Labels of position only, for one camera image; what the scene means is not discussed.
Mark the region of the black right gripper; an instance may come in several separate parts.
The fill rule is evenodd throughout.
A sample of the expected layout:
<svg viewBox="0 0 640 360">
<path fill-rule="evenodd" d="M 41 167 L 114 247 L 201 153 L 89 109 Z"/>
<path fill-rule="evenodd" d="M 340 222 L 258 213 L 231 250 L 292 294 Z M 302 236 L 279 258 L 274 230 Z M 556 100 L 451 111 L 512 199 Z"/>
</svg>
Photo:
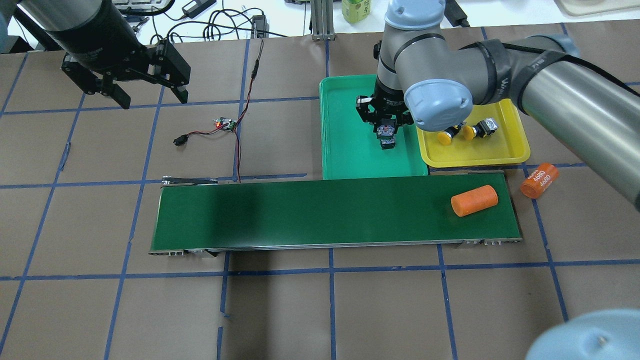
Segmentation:
<svg viewBox="0 0 640 360">
<path fill-rule="evenodd" d="M 374 133 L 397 133 L 402 126 L 414 125 L 413 116 L 401 96 L 359 95 L 355 110 L 364 123 L 372 125 Z"/>
</svg>

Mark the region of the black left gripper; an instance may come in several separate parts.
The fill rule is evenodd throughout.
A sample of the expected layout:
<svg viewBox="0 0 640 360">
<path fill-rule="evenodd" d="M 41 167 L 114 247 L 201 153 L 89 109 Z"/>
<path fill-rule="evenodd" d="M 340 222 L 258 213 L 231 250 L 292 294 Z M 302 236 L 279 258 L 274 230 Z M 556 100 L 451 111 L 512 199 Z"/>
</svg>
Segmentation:
<svg viewBox="0 0 640 360">
<path fill-rule="evenodd" d="M 61 70 L 87 95 L 102 94 L 128 110 L 131 97 L 117 84 L 142 80 L 169 88 L 180 104 L 189 101 L 191 67 L 169 39 L 149 47 L 142 45 L 101 68 L 82 64 L 78 55 L 67 52 Z"/>
</svg>

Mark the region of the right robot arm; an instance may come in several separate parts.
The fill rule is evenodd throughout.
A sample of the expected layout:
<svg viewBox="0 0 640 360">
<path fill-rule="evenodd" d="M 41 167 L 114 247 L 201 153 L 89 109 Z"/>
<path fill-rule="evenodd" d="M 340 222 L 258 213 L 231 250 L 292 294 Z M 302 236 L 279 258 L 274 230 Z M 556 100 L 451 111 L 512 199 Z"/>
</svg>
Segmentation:
<svg viewBox="0 0 640 360">
<path fill-rule="evenodd" d="M 440 132 L 475 105 L 508 99 L 638 208 L 638 92 L 582 59 L 564 34 L 450 50 L 445 8 L 443 0 L 388 3 L 374 92 L 356 101 L 363 121 Z"/>
</svg>

